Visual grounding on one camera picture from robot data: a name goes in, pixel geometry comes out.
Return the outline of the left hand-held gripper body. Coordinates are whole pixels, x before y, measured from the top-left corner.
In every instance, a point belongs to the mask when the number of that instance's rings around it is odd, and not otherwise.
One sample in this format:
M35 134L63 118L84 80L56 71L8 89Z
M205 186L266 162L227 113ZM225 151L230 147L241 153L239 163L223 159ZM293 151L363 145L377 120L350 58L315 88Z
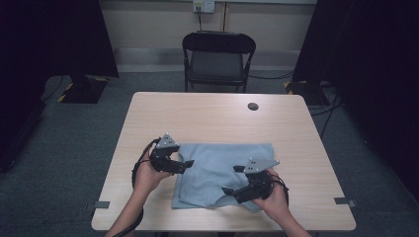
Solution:
M170 173L172 166L183 166L182 162L171 159L171 155L177 152L180 145L168 134L165 133L153 148L150 155L152 167L157 172Z

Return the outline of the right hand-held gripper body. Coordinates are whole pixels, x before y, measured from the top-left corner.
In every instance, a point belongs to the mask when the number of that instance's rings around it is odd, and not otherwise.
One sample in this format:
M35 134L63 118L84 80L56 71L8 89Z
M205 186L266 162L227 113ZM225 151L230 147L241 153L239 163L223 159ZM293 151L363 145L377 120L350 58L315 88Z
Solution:
M266 199L273 190L273 182L267 169L279 165L278 160L250 158L245 166L244 174L248 185L235 191L235 199L243 203L255 198Z

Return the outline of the light blue printed t-shirt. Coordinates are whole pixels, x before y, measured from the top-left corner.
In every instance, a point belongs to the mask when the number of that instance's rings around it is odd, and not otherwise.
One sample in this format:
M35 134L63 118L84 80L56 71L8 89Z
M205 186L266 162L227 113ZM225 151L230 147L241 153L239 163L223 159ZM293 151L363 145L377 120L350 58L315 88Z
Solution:
M184 174L178 174L172 207L217 208L238 205L223 188L238 190L248 185L244 174L236 173L234 166L245 166L250 158L273 160L271 143L227 144L184 143L178 151L181 162L194 161Z

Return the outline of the person's right hand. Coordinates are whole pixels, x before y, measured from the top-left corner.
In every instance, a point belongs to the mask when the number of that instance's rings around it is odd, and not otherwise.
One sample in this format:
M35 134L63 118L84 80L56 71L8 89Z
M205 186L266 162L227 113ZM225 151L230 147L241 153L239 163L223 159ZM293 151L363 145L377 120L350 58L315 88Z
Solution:
M268 169L270 178L274 181L273 190L266 199L255 198L252 200L273 220L280 221L290 214L284 187L281 185L279 174L273 169Z

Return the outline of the person's left hand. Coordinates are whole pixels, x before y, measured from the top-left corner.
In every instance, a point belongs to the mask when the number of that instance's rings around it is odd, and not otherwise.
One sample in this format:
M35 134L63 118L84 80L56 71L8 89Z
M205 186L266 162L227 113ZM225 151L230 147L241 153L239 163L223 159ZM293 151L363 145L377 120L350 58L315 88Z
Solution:
M149 161L149 151L146 151L135 174L133 191L150 194L158 187L162 180L169 178L170 176L171 173L157 172L152 167L152 164Z

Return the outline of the grey tape strip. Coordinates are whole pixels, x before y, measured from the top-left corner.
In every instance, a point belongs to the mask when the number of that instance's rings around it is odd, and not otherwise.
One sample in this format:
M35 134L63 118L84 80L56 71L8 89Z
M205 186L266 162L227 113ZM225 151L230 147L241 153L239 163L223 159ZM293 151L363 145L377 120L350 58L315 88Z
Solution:
M85 210L95 210L97 208L109 208L110 202L109 201L95 201L86 203L84 209Z
M345 197L336 197L336 198L334 198L334 201L335 201L336 204L348 205L350 208L355 207L357 205L354 200L347 199Z

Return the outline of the black folding chair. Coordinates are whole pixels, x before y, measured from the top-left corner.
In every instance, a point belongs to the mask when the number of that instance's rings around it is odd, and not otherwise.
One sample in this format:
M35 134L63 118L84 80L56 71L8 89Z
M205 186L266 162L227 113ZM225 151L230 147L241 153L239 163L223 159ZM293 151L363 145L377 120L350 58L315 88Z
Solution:
M182 40L185 91L195 84L241 87L245 93L256 42L245 34L196 31Z

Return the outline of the black stand base yellow stripes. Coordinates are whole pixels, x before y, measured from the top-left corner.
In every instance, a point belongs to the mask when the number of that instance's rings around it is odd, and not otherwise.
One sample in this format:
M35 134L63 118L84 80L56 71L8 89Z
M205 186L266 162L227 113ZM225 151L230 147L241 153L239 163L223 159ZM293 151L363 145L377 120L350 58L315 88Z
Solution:
M108 84L105 78L91 78L86 75L71 75L71 82L58 98L60 103L97 104Z
M330 103L318 84L307 81L287 81L284 83L289 95L300 95L308 106L329 106Z

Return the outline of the black curtain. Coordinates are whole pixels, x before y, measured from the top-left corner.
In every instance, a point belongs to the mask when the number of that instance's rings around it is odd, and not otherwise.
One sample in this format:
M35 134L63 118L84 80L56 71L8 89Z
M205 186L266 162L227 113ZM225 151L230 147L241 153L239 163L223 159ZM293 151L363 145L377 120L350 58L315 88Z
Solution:
M0 101L63 75L119 75L100 1L0 0Z
M419 0L317 0L293 79L335 86L419 201Z

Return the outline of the white wall socket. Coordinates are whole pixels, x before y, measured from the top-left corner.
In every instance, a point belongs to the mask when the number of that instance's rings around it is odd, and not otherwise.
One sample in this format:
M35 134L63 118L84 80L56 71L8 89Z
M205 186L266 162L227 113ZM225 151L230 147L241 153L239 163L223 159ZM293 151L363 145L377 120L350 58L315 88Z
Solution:
M193 0L193 11L212 14L215 10L214 0Z

